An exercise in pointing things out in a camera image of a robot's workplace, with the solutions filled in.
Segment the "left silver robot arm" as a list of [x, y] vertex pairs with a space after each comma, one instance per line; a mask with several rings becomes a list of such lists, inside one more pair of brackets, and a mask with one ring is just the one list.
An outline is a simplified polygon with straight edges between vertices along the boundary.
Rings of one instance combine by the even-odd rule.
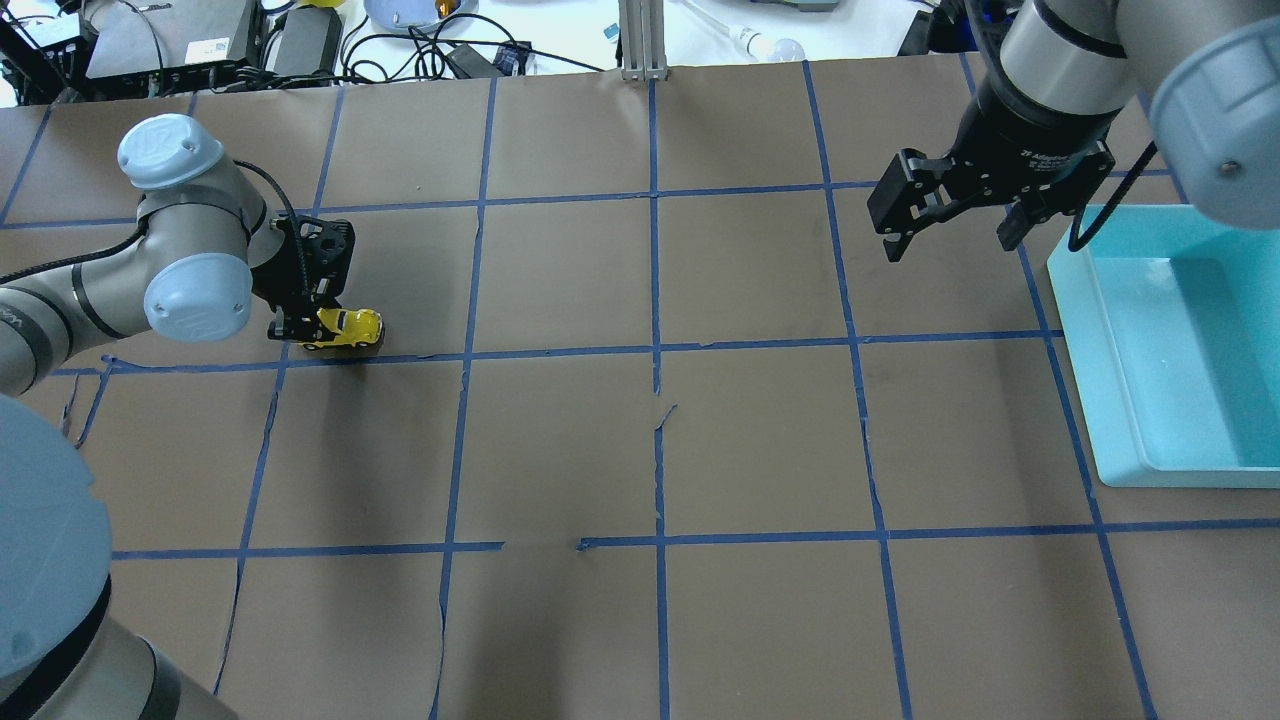
[[90, 350], [156, 334], [210, 345], [252, 306], [287, 345], [365, 347], [376, 313], [340, 306], [351, 222], [305, 215], [264, 168], [187, 114], [142, 119], [116, 149], [138, 191], [124, 240], [3, 275], [3, 716], [233, 719], [236, 711], [114, 611], [113, 525], [70, 392], [52, 421], [24, 397]]

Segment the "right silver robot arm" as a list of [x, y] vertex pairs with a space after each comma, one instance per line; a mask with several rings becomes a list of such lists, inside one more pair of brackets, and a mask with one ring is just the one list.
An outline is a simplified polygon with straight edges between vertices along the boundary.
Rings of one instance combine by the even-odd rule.
[[1275, 1], [1025, 1], [978, 44], [987, 72], [946, 154], [901, 149], [868, 200], [896, 263], [924, 229], [1005, 206], [1001, 246], [1070, 217], [1084, 249], [1153, 156], [1190, 205], [1277, 228]]

